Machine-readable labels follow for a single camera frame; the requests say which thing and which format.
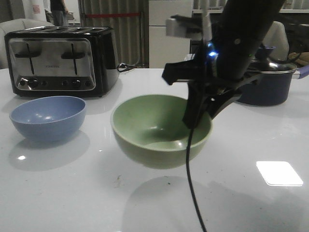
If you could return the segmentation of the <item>black gripper finger inside bowl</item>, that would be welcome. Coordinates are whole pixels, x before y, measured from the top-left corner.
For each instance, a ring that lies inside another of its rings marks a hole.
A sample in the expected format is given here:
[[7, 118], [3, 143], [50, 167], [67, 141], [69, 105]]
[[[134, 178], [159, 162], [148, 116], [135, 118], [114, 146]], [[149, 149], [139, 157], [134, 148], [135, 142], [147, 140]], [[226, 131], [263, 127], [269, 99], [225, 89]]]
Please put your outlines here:
[[188, 99], [183, 116], [187, 128], [196, 128], [209, 104], [204, 84], [188, 84]]

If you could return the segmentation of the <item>black gripper finger outside bowl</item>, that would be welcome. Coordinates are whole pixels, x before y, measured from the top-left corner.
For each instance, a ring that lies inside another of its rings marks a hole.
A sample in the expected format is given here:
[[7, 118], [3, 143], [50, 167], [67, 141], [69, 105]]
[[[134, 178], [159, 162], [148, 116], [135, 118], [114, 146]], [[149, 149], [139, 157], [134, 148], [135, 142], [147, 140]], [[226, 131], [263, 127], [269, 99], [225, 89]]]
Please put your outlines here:
[[241, 93], [224, 93], [211, 98], [207, 113], [214, 119], [222, 110], [241, 97]]

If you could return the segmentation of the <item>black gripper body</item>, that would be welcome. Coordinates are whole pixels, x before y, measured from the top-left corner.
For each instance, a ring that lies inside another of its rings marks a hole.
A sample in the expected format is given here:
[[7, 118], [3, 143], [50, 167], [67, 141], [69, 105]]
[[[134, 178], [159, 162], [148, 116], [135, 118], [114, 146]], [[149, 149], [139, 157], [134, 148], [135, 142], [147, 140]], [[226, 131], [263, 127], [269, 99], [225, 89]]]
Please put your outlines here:
[[201, 45], [194, 58], [167, 63], [162, 78], [168, 85], [175, 82], [196, 84], [206, 94], [221, 95], [257, 79], [247, 69], [261, 41], [213, 41]]

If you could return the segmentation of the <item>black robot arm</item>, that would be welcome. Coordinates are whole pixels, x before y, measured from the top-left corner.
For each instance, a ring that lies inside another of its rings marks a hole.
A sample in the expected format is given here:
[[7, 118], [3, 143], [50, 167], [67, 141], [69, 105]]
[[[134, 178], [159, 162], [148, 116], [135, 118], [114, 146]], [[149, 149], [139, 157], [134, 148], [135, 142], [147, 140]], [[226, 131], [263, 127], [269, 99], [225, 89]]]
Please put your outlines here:
[[162, 74], [169, 85], [188, 84], [183, 116], [188, 128], [195, 128], [204, 113], [216, 117], [241, 97], [243, 85], [256, 80], [246, 70], [282, 5], [281, 0], [229, 0], [215, 24], [208, 9], [200, 19], [173, 15], [166, 20], [168, 36], [199, 40], [191, 60], [167, 63]]

